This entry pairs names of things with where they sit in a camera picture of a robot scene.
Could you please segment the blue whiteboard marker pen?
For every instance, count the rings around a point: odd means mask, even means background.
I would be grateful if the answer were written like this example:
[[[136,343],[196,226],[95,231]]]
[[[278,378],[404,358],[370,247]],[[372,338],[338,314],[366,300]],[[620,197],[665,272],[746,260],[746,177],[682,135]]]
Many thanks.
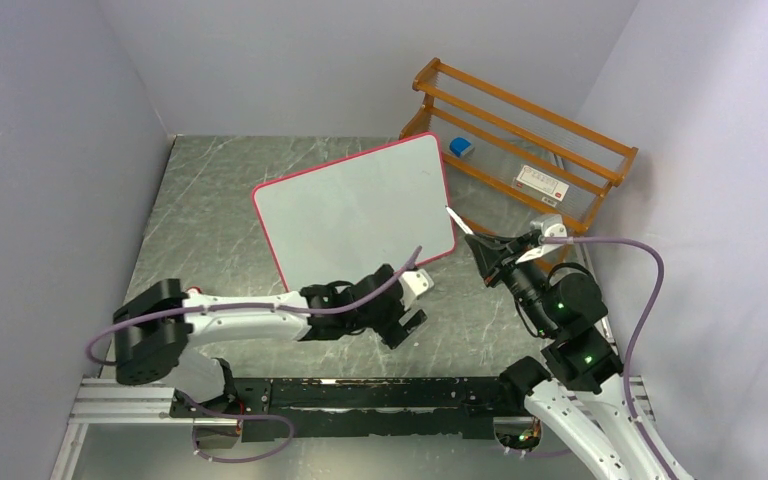
[[[455,223],[455,225],[465,234],[465,235],[473,235],[474,231],[472,228],[466,223],[466,221],[455,212],[454,209],[452,209],[449,206],[445,207],[445,211],[451,218],[451,220]]]

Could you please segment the whiteboard with pink frame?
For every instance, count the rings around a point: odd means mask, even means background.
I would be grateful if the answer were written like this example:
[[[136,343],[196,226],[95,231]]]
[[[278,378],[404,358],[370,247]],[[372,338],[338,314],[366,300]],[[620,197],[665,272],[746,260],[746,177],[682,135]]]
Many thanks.
[[[398,140],[256,186],[258,220],[284,287],[355,282],[382,264],[452,253],[448,185],[432,133]]]

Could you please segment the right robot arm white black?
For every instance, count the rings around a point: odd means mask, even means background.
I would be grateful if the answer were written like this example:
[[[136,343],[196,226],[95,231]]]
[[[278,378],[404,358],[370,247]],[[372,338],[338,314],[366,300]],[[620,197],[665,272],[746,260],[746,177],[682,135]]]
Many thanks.
[[[649,245],[617,237],[562,237],[533,230],[519,237],[465,236],[488,287],[504,285],[523,323],[547,340],[538,361],[525,357],[499,378],[499,398],[510,413],[526,411],[547,426],[597,479],[688,479],[653,422],[632,394],[620,357],[596,324],[608,314],[592,273],[567,263],[556,282],[535,262],[543,248],[572,244],[620,244],[649,253],[657,276],[640,319],[647,320],[664,279],[664,262]]]

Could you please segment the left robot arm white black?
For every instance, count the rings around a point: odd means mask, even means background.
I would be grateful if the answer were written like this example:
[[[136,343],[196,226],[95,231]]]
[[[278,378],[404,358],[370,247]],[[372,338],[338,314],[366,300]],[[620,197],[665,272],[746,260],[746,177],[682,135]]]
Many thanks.
[[[232,340],[334,341],[372,330],[390,349],[426,319],[416,301],[434,286],[416,267],[389,264],[356,283],[334,281],[263,297],[218,297],[162,280],[121,307],[114,321],[148,321],[114,335],[115,379],[127,386],[161,381],[209,414],[233,409],[240,395],[227,361],[201,347]]]

